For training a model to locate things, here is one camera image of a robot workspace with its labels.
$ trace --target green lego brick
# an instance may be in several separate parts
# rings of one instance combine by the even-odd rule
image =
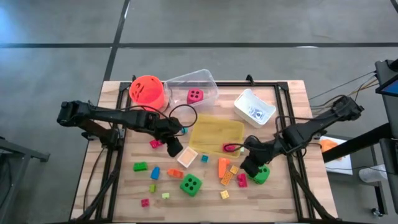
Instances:
[[[259,173],[254,178],[249,176],[249,179],[253,180],[256,184],[263,184],[268,179],[269,172],[270,170],[266,165],[260,166]]]
[[[181,190],[189,194],[191,197],[194,197],[199,191],[200,186],[201,186],[201,180],[199,180],[198,177],[195,177],[192,174],[188,174],[182,180],[180,188]]]
[[[156,185],[151,184],[151,185],[149,186],[149,191],[152,192],[152,193],[154,193],[154,192],[156,191]]]
[[[147,170],[148,169],[147,163],[146,162],[136,162],[132,169],[134,169],[135,172]]]

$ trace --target yellow tray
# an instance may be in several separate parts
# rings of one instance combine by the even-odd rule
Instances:
[[[216,116],[199,114],[193,127],[189,147],[197,152],[237,158],[240,150],[223,152],[223,144],[243,143],[244,125],[239,121],[219,119]]]

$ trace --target gray floor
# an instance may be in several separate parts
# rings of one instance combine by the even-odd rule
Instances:
[[[0,0],[1,43],[111,43],[123,0]],[[132,0],[121,42],[398,42],[398,13],[390,0],[183,1]],[[0,49],[0,136],[51,152],[32,161],[17,197],[13,223],[67,220],[87,142],[55,120],[63,100],[98,100],[110,49]],[[314,96],[398,57],[398,48],[119,49],[111,80],[153,74],[166,80],[201,68],[217,80],[305,80]],[[367,78],[311,103],[349,93]],[[382,99],[361,92],[361,119],[335,124],[332,134],[357,136],[387,121]],[[373,188],[331,181],[344,220],[376,219]]]

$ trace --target blue lego brick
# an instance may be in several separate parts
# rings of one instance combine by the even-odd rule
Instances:
[[[208,157],[208,156],[205,156],[205,155],[203,155],[203,156],[201,157],[201,161],[202,161],[202,162],[207,162],[208,159],[209,159],[209,157]]]
[[[160,167],[155,166],[155,169],[152,170],[152,173],[150,174],[150,177],[154,180],[157,180],[159,178],[160,174]]]

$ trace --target green foam cube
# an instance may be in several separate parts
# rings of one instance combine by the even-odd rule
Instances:
[[[182,180],[180,188],[181,190],[189,194],[191,197],[194,197],[199,191],[200,186],[201,186],[201,181],[198,179],[198,177],[195,177],[192,174],[188,174]]]
[[[147,170],[147,163],[146,162],[136,162],[134,164],[134,167],[132,168],[135,172],[137,171],[144,171]]]
[[[249,179],[253,180],[256,184],[263,184],[268,179],[269,173],[269,168],[263,165],[259,167],[259,173],[253,178],[249,176]]]

